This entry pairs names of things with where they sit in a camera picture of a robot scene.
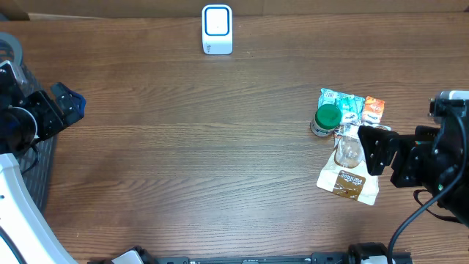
wood grain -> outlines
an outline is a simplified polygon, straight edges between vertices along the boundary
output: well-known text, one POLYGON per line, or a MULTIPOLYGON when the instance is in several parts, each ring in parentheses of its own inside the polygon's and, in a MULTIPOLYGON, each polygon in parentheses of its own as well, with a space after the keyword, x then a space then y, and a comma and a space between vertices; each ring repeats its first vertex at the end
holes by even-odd
MULTIPOLYGON (((418 205, 380 177, 374 206, 316 187, 332 139, 309 130, 321 87, 386 101, 400 133, 428 98, 469 89, 469 16, 234 20, 234 53, 202 53, 198 18, 3 23, 45 85, 88 100, 59 135, 45 217, 74 258, 341 251, 387 243, 418 205)), ((398 251, 467 263, 468 230, 425 213, 398 251)))

orange packet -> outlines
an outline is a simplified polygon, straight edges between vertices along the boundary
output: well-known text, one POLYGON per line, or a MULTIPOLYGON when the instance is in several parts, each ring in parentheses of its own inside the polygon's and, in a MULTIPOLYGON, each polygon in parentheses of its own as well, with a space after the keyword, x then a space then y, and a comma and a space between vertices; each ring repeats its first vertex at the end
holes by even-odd
POLYGON ((381 122, 381 117, 384 112, 384 102, 383 100, 367 96, 363 113, 361 114, 361 120, 373 124, 381 122))

white plug-in device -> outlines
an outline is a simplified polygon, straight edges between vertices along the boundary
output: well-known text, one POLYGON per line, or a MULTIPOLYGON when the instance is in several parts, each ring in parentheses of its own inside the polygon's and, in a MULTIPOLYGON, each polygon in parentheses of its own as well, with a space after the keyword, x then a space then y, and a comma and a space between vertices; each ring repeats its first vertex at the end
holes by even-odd
POLYGON ((202 10, 202 46, 209 55, 233 52, 233 14, 225 4, 208 4, 202 10))

snack wrapper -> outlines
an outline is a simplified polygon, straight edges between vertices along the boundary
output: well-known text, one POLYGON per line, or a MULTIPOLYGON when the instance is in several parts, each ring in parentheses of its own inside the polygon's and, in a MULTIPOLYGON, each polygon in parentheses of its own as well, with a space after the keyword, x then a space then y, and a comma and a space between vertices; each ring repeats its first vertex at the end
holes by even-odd
POLYGON ((384 112, 384 102, 383 100, 367 96, 361 120, 372 124, 380 123, 384 112))
POLYGON ((347 124, 360 121, 364 103, 362 97, 322 88, 318 108, 325 104, 336 105, 342 112, 341 124, 347 124))
POLYGON ((336 151, 321 170, 316 186, 341 197, 373 205, 380 191, 378 176, 371 176, 362 161, 355 168, 345 168, 335 162, 336 151))

